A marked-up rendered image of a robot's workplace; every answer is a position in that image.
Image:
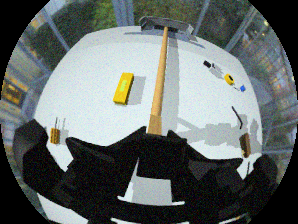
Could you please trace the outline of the yellow ring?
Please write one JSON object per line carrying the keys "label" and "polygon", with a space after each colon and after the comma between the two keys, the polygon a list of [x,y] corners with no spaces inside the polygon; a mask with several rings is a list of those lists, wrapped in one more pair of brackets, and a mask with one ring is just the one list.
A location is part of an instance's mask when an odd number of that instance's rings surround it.
{"label": "yellow ring", "polygon": [[229,85],[234,84],[233,77],[231,77],[229,73],[226,73],[226,76],[223,77],[223,79],[225,79],[226,83]]}

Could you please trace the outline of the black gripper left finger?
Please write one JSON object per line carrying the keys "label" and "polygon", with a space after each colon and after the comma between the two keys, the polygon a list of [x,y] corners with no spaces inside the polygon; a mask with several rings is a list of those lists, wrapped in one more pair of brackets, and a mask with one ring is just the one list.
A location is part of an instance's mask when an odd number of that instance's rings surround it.
{"label": "black gripper left finger", "polygon": [[125,139],[117,141],[112,145],[96,145],[86,143],[84,140],[67,137],[65,144],[73,159],[81,160],[81,163],[88,164],[89,167],[98,171],[108,173],[112,176],[114,186],[116,186],[118,196],[124,197],[128,192],[129,181],[132,180],[134,168],[141,152],[142,133],[146,132],[146,127],[141,127],[133,131]]}

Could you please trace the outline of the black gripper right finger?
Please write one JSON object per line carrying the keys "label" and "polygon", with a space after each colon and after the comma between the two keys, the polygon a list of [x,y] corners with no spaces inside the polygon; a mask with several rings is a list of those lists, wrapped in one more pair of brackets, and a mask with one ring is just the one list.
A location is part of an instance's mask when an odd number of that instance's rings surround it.
{"label": "black gripper right finger", "polygon": [[214,175],[220,175],[223,172],[235,171],[242,164],[242,157],[235,159],[208,159],[202,156],[202,153],[196,151],[186,143],[186,152],[184,160],[184,168],[182,168],[180,180],[170,180],[170,192],[172,192],[172,201],[185,201],[184,197],[189,193],[200,188],[206,180]]}

